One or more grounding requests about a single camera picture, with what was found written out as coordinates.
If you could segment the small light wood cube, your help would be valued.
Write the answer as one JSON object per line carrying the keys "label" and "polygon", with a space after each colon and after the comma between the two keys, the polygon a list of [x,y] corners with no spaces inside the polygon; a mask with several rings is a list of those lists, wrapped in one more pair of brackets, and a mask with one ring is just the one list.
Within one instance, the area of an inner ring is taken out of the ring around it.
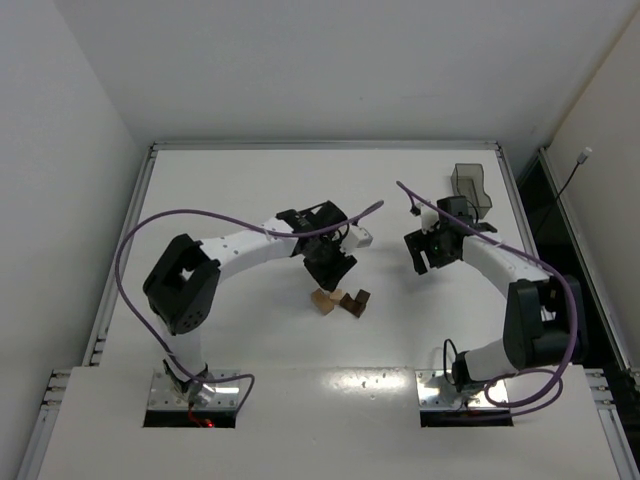
{"label": "small light wood cube", "polygon": [[341,289],[336,289],[329,294],[329,298],[334,303],[339,303],[344,296],[344,292]]}

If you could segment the light wood block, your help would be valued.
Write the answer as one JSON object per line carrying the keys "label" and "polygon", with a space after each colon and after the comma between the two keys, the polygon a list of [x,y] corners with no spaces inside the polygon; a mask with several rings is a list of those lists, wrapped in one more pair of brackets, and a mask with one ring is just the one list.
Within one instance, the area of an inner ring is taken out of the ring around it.
{"label": "light wood block", "polygon": [[323,315],[331,313],[335,305],[329,296],[322,290],[316,289],[310,294],[310,299],[314,307]]}

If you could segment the dark wood notched block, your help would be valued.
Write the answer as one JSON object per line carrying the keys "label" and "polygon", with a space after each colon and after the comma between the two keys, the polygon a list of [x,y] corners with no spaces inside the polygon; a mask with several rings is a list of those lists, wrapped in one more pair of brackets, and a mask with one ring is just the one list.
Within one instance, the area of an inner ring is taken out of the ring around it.
{"label": "dark wood notched block", "polygon": [[360,289],[354,297],[346,293],[341,298],[339,305],[356,318],[360,318],[366,309],[370,297],[370,292]]}

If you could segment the smoky transparent plastic container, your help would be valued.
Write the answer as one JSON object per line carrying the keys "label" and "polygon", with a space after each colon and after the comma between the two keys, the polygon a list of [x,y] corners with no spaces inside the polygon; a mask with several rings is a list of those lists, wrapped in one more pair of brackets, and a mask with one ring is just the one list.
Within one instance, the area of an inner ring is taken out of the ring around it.
{"label": "smoky transparent plastic container", "polygon": [[484,219],[493,207],[485,190],[484,168],[479,163],[456,163],[451,174],[453,193],[464,196],[475,208],[479,219]]}

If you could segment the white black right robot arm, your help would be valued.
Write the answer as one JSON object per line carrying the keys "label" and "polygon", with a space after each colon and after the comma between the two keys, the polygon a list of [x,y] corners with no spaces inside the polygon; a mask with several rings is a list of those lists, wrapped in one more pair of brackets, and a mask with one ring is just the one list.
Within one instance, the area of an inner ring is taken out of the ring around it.
{"label": "white black right robot arm", "polygon": [[506,300],[497,340],[455,354],[452,381],[459,391],[480,388],[496,377],[571,363],[589,351],[580,282],[558,277],[502,242],[497,229],[471,213],[463,196],[439,200],[435,210],[413,203],[421,228],[404,236],[414,270],[423,275],[461,261],[481,273]]}

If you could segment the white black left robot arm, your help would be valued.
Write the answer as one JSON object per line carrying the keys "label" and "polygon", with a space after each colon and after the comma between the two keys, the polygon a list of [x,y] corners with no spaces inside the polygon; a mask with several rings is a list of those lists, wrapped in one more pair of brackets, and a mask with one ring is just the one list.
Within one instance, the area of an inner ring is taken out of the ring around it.
{"label": "white black left robot arm", "polygon": [[143,292],[160,321],[162,339],[176,356],[166,357],[164,368],[183,397],[195,396],[201,386],[181,367],[200,378],[210,377],[198,328],[209,316],[219,284],[263,263],[300,255],[319,287],[334,291],[357,263],[353,252],[369,246],[373,237],[356,223],[314,237],[298,235],[346,219],[342,210],[326,201],[301,211],[282,211],[256,231],[244,229],[204,240],[181,234],[172,239],[143,283]]}

